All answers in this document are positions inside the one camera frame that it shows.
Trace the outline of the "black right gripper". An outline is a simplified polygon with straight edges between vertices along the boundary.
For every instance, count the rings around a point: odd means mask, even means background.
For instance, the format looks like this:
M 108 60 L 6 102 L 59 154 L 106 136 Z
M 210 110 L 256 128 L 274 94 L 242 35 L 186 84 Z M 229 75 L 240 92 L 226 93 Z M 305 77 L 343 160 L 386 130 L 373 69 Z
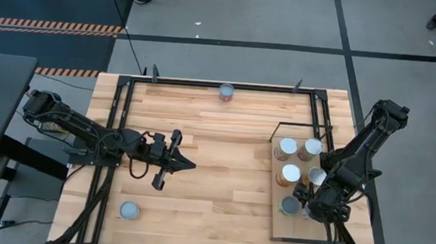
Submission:
M 345 203 L 342 193 L 329 186 L 321 186 L 314 195 L 313 185 L 313 183 L 299 182 L 293 191 L 293 196 L 298 199 L 302 207 L 308 204 L 310 218 L 328 224 L 335 221 L 348 221 L 351 207 Z

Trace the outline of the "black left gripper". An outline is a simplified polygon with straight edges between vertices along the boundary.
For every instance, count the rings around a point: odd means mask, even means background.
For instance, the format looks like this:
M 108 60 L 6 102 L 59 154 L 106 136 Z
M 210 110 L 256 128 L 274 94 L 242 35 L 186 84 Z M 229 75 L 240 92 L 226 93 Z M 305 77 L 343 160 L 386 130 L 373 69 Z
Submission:
M 180 130 L 175 130 L 172 133 L 169 146 L 166 145 L 166 137 L 163 134 L 155 133 L 152 138 L 153 143 L 149 145 L 145 162 L 160 168 L 152 180 L 152 186 L 156 190 L 164 188 L 166 173 L 173 174 L 180 170 L 196 169 L 195 163 L 183 156 L 178 149 L 183 138 Z

